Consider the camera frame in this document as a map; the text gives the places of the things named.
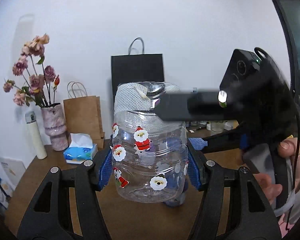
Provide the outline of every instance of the santa claus sticker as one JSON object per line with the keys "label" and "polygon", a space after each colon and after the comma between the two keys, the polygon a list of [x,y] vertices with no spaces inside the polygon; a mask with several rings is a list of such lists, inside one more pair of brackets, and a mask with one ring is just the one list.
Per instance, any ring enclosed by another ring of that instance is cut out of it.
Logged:
{"label": "santa claus sticker", "polygon": [[164,177],[164,174],[159,174],[157,176],[154,176],[150,180],[150,187],[153,190],[162,190],[167,185],[167,179]]}
{"label": "santa claus sticker", "polygon": [[118,135],[118,131],[119,131],[119,127],[118,127],[117,123],[115,122],[112,125],[112,138],[115,138]]}
{"label": "santa claus sticker", "polygon": [[189,166],[189,161],[186,162],[186,166],[183,169],[183,174],[186,176],[187,175],[187,171],[188,171],[188,166]]}
{"label": "santa claus sticker", "polygon": [[150,150],[150,143],[152,141],[149,140],[149,134],[145,129],[138,126],[133,134],[133,137],[136,140],[134,147],[137,147],[140,152],[143,152],[144,150]]}
{"label": "santa claus sticker", "polygon": [[125,180],[122,176],[121,176],[121,171],[114,167],[113,168],[113,174],[114,174],[114,177],[118,183],[118,185],[121,187],[121,188],[124,188],[128,183],[129,181]]}
{"label": "santa claus sticker", "polygon": [[125,158],[126,150],[120,144],[117,144],[112,148],[112,156],[117,162],[120,162]]}

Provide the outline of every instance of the tissue box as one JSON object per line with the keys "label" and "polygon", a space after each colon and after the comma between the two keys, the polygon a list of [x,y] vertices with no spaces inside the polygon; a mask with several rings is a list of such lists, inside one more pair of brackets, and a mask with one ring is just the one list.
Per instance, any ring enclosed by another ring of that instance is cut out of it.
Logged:
{"label": "tissue box", "polygon": [[63,153],[67,163],[81,164],[86,160],[92,160],[96,155],[98,148],[97,144],[93,144],[93,148],[85,147],[69,147]]}

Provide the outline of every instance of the white bottle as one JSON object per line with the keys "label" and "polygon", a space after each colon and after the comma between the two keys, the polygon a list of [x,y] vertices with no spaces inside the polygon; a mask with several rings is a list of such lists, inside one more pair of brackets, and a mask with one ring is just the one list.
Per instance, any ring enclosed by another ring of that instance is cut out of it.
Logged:
{"label": "white bottle", "polygon": [[26,113],[26,126],[38,159],[44,159],[47,157],[47,152],[41,141],[37,120],[33,111]]}

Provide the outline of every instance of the pink ceramic vase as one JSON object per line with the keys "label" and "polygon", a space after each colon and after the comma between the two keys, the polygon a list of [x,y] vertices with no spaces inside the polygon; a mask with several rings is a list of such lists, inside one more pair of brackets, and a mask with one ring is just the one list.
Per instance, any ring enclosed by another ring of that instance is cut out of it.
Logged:
{"label": "pink ceramic vase", "polygon": [[62,151],[68,147],[66,137],[66,119],[60,103],[51,107],[41,108],[43,126],[46,135],[50,136],[51,146],[55,151]]}

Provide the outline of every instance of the brown desk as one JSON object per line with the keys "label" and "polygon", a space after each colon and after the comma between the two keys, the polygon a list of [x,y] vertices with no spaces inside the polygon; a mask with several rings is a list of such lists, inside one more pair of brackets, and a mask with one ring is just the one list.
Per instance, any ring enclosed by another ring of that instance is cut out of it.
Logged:
{"label": "brown desk", "polygon": [[[67,164],[62,152],[55,152],[47,146],[48,157],[39,160],[34,158],[21,181],[19,182],[9,208],[5,223],[13,234],[17,234],[22,217],[43,178],[53,166],[62,170],[76,167]],[[236,158],[239,150],[206,154],[223,167],[238,168]],[[144,204],[123,199],[117,194],[114,176],[111,176],[108,186],[97,192],[98,202],[113,240],[119,239],[187,239],[200,206],[202,192],[198,192],[191,184],[187,190],[185,203],[176,208],[167,207],[163,203]],[[225,189],[224,206],[222,210],[219,233],[225,230],[229,203],[229,190]],[[74,232],[82,235],[76,212],[74,189],[70,189],[71,217]]]}

